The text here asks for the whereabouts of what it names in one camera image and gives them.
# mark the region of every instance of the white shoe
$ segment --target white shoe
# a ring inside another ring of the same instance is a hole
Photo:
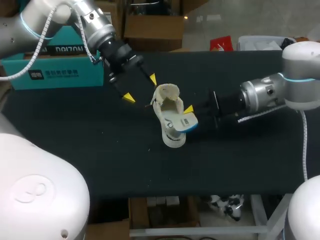
[[[151,104],[160,120],[163,142],[170,148],[179,148],[186,142],[186,133],[198,125],[193,112],[184,114],[184,102],[174,84],[159,85],[154,91]]]

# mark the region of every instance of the white cable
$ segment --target white cable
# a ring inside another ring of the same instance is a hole
[[[286,105],[278,106],[275,108],[272,108],[267,111],[263,111],[261,113],[251,115],[251,116],[246,116],[238,120],[238,123],[245,122],[250,119],[254,119],[260,116],[263,116],[265,114],[271,113],[273,111],[279,110],[284,108]],[[307,144],[308,144],[308,126],[307,126],[307,118],[306,114],[303,110],[300,111],[301,116],[302,116],[302,124],[303,124],[303,147],[302,147],[302,169],[303,169],[303,178],[304,181],[308,180],[308,172],[307,172]]]
[[[32,57],[31,57],[29,63],[21,71],[19,71],[16,74],[13,74],[11,76],[0,76],[0,81],[10,81],[10,80],[17,79],[20,76],[22,76],[23,74],[25,74],[32,67],[32,65],[35,63],[35,61],[36,61],[36,59],[37,59],[37,57],[38,57],[38,55],[40,53],[41,47],[42,47],[42,45],[44,43],[45,37],[46,37],[47,32],[48,32],[48,28],[50,26],[50,23],[52,21],[54,13],[55,13],[55,11],[57,10],[58,7],[59,7],[59,5],[54,7],[51,10],[51,12],[49,13],[49,16],[46,19],[45,25],[43,27],[39,42],[38,42],[38,44],[37,44],[37,46],[35,48],[35,51],[34,51]],[[80,32],[81,32],[81,38],[82,38],[82,41],[83,41],[84,49],[86,51],[86,54],[90,58],[90,61],[93,63],[94,61],[96,61],[96,59],[94,58],[94,56],[89,51],[87,40],[86,40],[86,36],[85,36],[84,26],[82,24],[81,17],[80,17],[78,12],[76,12],[76,16],[77,16],[77,20],[78,20],[78,23],[79,23],[79,28],[80,28]]]
[[[0,77],[0,81],[10,81],[10,80],[13,80],[13,79],[16,79],[20,76],[22,76],[23,74],[25,74],[30,68],[31,66],[35,63],[39,53],[40,53],[40,50],[41,50],[41,47],[42,47],[42,44],[44,43],[44,39],[46,37],[46,34],[47,34],[47,31],[48,31],[48,28],[49,28],[49,25],[51,23],[51,20],[54,16],[54,13],[56,11],[56,7],[54,7],[51,12],[49,13],[49,16],[48,18],[46,19],[46,22],[45,22],[45,25],[44,25],[44,28],[43,28],[43,31],[41,33],[41,36],[40,36],[40,39],[39,39],[39,42],[35,48],[35,51],[34,51],[34,54],[32,55],[32,58],[30,59],[29,63],[18,73],[16,74],[13,74],[11,76],[1,76]]]
[[[305,112],[301,110],[300,113],[302,116],[302,124],[303,124],[302,169],[303,169],[304,181],[307,181],[308,180],[308,172],[307,172],[308,126],[307,126],[307,118],[306,118]]]
[[[78,20],[78,23],[79,23],[79,28],[80,28],[80,33],[81,33],[81,38],[82,38],[82,42],[83,42],[83,45],[84,45],[84,49],[85,49],[85,52],[86,54],[88,55],[88,57],[90,58],[90,61],[93,63],[94,61],[96,61],[95,57],[91,54],[89,48],[88,48],[88,44],[87,44],[87,40],[86,40],[86,35],[85,35],[85,31],[84,31],[84,26],[82,24],[82,21],[81,21],[81,17],[79,15],[79,13],[76,11],[76,17],[77,17],[77,20]]]
[[[286,106],[286,105],[281,105],[281,106],[277,106],[277,107],[274,107],[274,108],[272,108],[272,109],[269,109],[269,110],[267,110],[267,111],[260,112],[260,113],[255,114],[255,115],[245,116],[245,117],[243,117],[243,118],[240,118],[240,119],[238,120],[238,123],[242,123],[242,122],[248,121],[248,120],[250,120],[250,119],[254,119],[254,118],[263,116],[263,115],[268,114],[268,113],[271,113],[271,112],[273,112],[273,111],[282,109],[282,108],[284,108],[285,106]]]

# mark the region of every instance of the red package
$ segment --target red package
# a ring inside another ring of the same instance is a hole
[[[210,51],[225,51],[232,52],[231,36],[223,36],[210,41]]]

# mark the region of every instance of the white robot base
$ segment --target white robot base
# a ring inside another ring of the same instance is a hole
[[[0,133],[0,239],[83,240],[87,184],[68,162],[23,137]]]

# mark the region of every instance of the black table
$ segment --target black table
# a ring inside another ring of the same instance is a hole
[[[180,88],[185,107],[281,71],[281,52],[150,53],[158,83]],[[138,78],[134,74],[127,76]],[[140,90],[142,97],[150,92]],[[202,117],[186,144],[163,143],[152,108],[141,109],[104,87],[11,93],[4,114],[39,147],[73,164],[91,199],[160,195],[292,193],[303,182],[301,115],[282,109],[241,124]],[[309,177],[320,174],[320,111],[307,112]]]

